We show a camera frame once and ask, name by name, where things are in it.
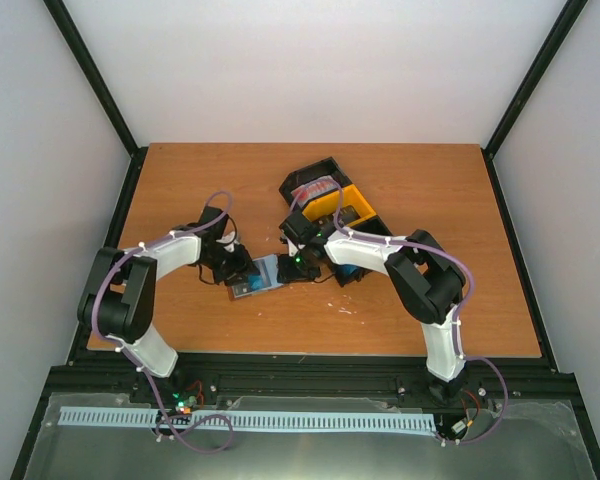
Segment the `brown leather card holder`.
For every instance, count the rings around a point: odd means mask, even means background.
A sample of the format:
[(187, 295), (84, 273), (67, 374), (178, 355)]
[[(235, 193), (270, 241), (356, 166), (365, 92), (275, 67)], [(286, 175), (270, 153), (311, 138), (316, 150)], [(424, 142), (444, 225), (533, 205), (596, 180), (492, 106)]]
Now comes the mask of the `brown leather card holder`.
[(249, 273), (245, 280), (241, 280), (228, 288), (231, 300), (244, 299), (284, 286), (278, 280), (278, 256), (276, 254), (256, 258), (253, 263), (256, 271)]

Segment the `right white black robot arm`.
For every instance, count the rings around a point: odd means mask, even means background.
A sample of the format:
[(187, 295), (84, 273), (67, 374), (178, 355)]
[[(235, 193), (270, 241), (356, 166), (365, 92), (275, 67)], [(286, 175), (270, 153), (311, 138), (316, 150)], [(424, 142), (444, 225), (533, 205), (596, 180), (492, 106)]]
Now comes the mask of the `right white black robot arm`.
[(426, 231), (382, 236), (328, 227), (281, 228), (289, 254), (278, 281), (316, 281), (326, 266), (340, 286), (370, 272), (387, 276), (407, 313), (420, 322), (427, 352), (428, 389), (439, 402), (458, 395), (466, 377), (459, 332), (465, 275), (457, 259)]

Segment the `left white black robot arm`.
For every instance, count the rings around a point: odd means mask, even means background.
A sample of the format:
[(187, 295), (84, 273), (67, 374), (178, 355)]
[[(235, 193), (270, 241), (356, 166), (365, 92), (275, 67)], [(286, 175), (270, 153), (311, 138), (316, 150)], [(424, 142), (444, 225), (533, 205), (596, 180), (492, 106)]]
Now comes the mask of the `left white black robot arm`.
[(136, 369), (154, 377), (166, 402), (181, 400), (188, 378), (175, 369), (177, 351), (153, 324), (157, 282), (183, 268), (211, 272), (210, 285), (232, 287), (258, 273), (226, 210), (205, 206), (198, 221), (125, 250), (104, 247), (94, 259), (79, 301), (79, 322), (114, 345)]

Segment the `blue credit card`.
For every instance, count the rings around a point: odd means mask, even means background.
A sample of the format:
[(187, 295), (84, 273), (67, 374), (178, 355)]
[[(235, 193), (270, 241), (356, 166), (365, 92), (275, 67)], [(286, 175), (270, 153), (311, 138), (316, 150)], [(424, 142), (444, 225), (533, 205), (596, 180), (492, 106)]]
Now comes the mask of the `blue credit card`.
[(267, 255), (254, 260), (258, 269), (255, 275), (249, 276), (252, 294), (275, 290), (283, 286), (277, 282), (277, 255)]

